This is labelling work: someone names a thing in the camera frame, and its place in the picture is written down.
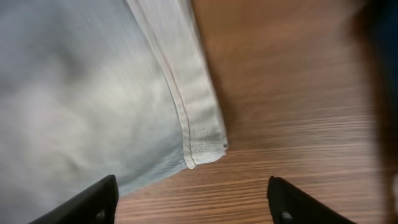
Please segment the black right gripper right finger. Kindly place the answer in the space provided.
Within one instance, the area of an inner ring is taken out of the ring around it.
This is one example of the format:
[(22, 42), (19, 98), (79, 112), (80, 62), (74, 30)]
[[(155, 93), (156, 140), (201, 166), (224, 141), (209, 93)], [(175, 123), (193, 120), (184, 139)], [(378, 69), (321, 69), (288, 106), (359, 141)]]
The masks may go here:
[(274, 224), (354, 224), (281, 177), (269, 178), (267, 199)]

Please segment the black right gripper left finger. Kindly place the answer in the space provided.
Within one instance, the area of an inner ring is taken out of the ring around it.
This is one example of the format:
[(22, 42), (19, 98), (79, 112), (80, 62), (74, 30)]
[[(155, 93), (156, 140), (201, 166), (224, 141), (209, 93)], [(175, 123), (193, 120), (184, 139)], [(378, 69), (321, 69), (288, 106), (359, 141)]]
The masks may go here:
[(119, 199), (114, 175), (107, 175), (29, 224), (114, 224)]

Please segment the light blue denim shorts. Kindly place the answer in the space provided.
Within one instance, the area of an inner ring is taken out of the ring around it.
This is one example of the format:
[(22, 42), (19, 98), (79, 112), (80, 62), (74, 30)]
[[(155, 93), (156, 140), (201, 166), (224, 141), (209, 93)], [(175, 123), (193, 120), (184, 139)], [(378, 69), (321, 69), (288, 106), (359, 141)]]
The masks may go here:
[(190, 1), (1, 2), (1, 222), (113, 174), (121, 194), (228, 139)]

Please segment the dark blue garment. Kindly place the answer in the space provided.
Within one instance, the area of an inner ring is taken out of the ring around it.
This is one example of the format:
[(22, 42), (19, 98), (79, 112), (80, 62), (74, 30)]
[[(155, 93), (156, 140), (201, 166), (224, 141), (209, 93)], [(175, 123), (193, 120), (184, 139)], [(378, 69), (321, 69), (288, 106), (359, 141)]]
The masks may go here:
[(354, 15), (374, 91), (382, 165), (397, 173), (397, 0), (363, 0)]

